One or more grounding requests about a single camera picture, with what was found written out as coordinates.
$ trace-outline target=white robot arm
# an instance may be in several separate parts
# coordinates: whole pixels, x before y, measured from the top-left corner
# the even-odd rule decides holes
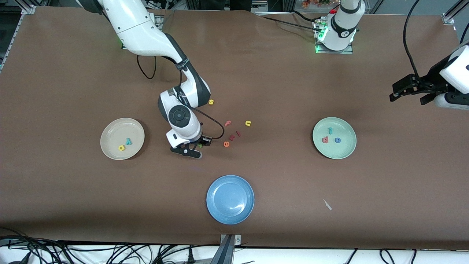
[[[436,106],[469,110],[469,46],[454,51],[439,73],[455,90],[437,95]]]
[[[95,4],[93,7],[96,8],[96,1],[130,52],[140,56],[162,56],[172,61],[187,77],[180,86],[160,94],[158,108],[172,128],[166,134],[171,150],[200,158],[201,153],[194,149],[179,151],[177,148],[201,139],[201,125],[191,109],[208,102],[211,95],[208,85],[196,72],[174,38],[157,28],[140,0],[86,0],[88,5],[83,7],[88,7],[87,10],[93,12],[95,10],[90,10],[89,6],[90,3]],[[204,138],[206,145],[209,145],[210,141],[210,138]]]
[[[342,0],[337,13],[327,15],[327,26],[318,40],[334,51],[347,48],[353,41],[356,26],[365,13],[365,9],[363,0]]]

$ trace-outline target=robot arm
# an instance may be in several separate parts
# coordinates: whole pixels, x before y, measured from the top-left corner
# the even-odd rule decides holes
[[[174,63],[187,77],[181,85],[160,94],[158,108],[171,125],[166,137],[172,148],[198,141],[201,125],[191,108],[203,106],[210,99],[210,89],[199,76],[177,42],[161,32],[151,20],[140,0],[81,0],[83,7],[109,17],[117,36],[132,53],[140,56],[162,56]]]
[[[365,8],[363,0],[342,0],[337,13],[327,15],[327,27],[318,40],[331,50],[347,48],[353,41],[356,26],[365,13]]]
[[[468,62],[466,43],[430,68],[427,75],[416,78],[409,74],[394,83],[389,99],[394,102],[404,95],[427,93],[420,98],[422,105],[434,101],[438,107],[469,110]]]

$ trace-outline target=robot end effector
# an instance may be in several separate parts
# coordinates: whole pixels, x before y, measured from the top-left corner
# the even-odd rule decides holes
[[[442,108],[469,110],[469,44],[430,68],[428,74],[418,77],[409,74],[393,84],[391,102],[409,94],[427,93],[420,98],[425,105],[431,101]]]

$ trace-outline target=table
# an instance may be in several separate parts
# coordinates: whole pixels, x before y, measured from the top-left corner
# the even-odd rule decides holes
[[[389,102],[392,83],[412,72],[404,20],[364,16],[354,54],[333,55],[314,53],[310,31],[248,12],[168,13],[164,31],[212,90],[214,105],[200,109],[232,121],[195,160],[169,151],[156,104],[179,83],[170,62],[159,58],[147,80],[104,17],[38,7],[0,75],[0,224],[61,240],[202,244],[241,233],[252,246],[467,249],[467,112],[421,106],[417,96]],[[424,75],[457,39],[439,16],[413,16],[408,46]],[[152,60],[141,59],[146,71]],[[350,157],[314,148],[312,128],[327,116],[353,126]],[[99,146],[120,117],[146,131],[143,150],[126,161]],[[220,133],[200,121],[205,134]],[[251,216],[233,226],[205,205],[226,174],[256,195]]]

